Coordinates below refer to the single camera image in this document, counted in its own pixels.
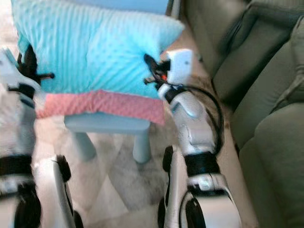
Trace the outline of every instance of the marble floor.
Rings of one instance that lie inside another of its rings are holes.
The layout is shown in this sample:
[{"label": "marble floor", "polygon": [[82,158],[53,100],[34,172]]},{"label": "marble floor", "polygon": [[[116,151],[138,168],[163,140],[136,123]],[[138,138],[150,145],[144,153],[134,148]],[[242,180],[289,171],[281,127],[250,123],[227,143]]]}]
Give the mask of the marble floor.
[{"label": "marble floor", "polygon": [[[8,46],[17,55],[17,33],[11,18],[10,0],[0,1],[0,21],[0,46]],[[188,26],[170,49],[181,47],[198,53]],[[193,82],[212,91],[208,74],[197,58],[193,64]],[[223,108],[226,118],[225,145],[218,162],[227,178],[243,227],[255,228],[258,223],[229,129],[230,113]],[[167,145],[177,143],[175,126],[167,106],[165,110],[166,125],[151,126],[152,159],[144,165],[133,160],[132,136],[89,133],[98,153],[94,159],[82,162],[74,153],[75,144],[64,126],[63,117],[36,121],[34,161],[39,162],[55,154],[66,156],[72,171],[69,186],[73,204],[81,214],[85,228],[157,227],[157,207],[166,177],[162,170],[162,156]]]}]

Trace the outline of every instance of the light blue stool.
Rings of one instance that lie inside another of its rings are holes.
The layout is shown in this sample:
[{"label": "light blue stool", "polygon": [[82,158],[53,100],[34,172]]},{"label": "light blue stool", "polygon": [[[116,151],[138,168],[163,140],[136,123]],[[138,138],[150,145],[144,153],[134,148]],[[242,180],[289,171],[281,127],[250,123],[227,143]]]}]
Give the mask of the light blue stool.
[{"label": "light blue stool", "polygon": [[64,123],[71,131],[77,153],[83,161],[88,161],[96,156],[96,148],[88,137],[88,132],[135,135],[134,159],[138,163],[146,163],[151,157],[150,122],[147,120],[94,113],[65,116]]}]

